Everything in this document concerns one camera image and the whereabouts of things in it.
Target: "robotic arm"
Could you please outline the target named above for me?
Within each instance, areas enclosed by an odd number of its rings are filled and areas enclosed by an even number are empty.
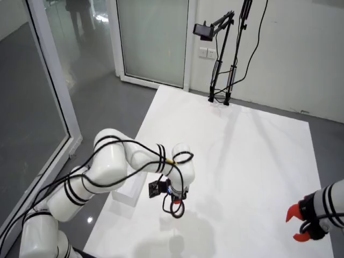
[[[344,228],[344,180],[338,181],[304,197],[291,206],[286,222],[292,217],[305,221],[299,234],[293,238],[299,242],[322,239],[333,228]]]
[[[94,141],[94,158],[91,167],[77,167],[70,177],[49,196],[37,204],[24,220],[20,245],[20,258],[81,258],[73,250],[65,234],[58,229],[58,221],[69,221],[95,194],[110,192],[121,187],[125,180],[146,171],[161,173],[167,182],[150,184],[149,191],[158,195],[171,195],[170,213],[179,218],[184,212],[183,199],[195,179],[193,154],[186,144],[172,149],[172,159],[163,145],[143,145],[114,129],[100,131]],[[127,163],[136,169],[127,175]],[[179,203],[177,216],[173,203]]]

